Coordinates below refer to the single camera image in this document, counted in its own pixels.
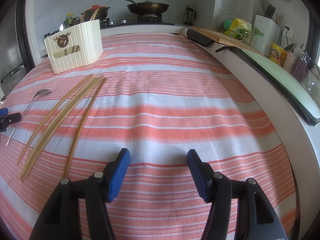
wooden cutting board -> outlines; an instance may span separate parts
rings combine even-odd
[[[199,33],[203,34],[204,36],[207,36],[208,38],[214,40],[215,42],[218,42],[218,43],[221,43],[221,44],[227,45],[227,46],[238,47],[240,49],[247,49],[247,50],[250,50],[254,53],[257,53],[257,54],[265,57],[265,55],[262,55],[259,51],[250,47],[248,44],[246,44],[242,41],[239,41],[235,38],[232,38],[230,36],[224,35],[223,33],[209,31],[209,30],[194,27],[194,26],[192,26],[191,28],[192,28],[192,30],[199,32]]]

striped tablecloth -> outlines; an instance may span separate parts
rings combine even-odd
[[[193,148],[230,179],[256,178],[289,232],[296,196],[287,153],[266,114],[235,76],[182,35],[125,34],[102,41],[104,52],[94,64],[55,75],[46,59],[3,104],[10,113],[23,113],[38,90],[53,91],[36,99],[8,147],[13,126],[0,134],[0,215],[15,237],[28,239],[62,178],[94,90],[59,127],[23,184],[17,159],[44,116],[89,73],[108,80],[84,124],[68,177],[85,179],[115,160],[121,148],[130,150],[120,194],[107,204],[117,239],[201,237],[210,205],[198,196],[186,165]],[[86,239],[84,201],[80,213]],[[235,221],[233,201],[230,239]]]

metal bolt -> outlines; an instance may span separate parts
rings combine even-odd
[[[94,174],[94,176],[95,176],[96,178],[102,178],[103,172],[98,171],[98,172],[96,172],[96,173]]]
[[[60,183],[61,183],[62,185],[66,185],[66,184],[69,183],[69,179],[64,178],[64,179],[62,179],[62,180],[60,181]]]
[[[255,179],[253,179],[253,178],[249,178],[249,179],[248,179],[248,182],[249,182],[250,184],[252,184],[252,185],[254,185],[254,184],[257,183],[257,181],[256,181]]]
[[[222,174],[220,172],[215,172],[213,174],[213,176],[216,178],[216,179],[221,179],[222,178]]]

yellow plastic bag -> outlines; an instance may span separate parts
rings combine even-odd
[[[243,40],[246,32],[252,34],[252,24],[243,19],[235,18],[231,23],[230,29],[225,31],[224,34]]]

paper cup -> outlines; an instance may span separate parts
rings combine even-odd
[[[283,66],[287,52],[277,44],[272,43],[270,60],[280,67]]]

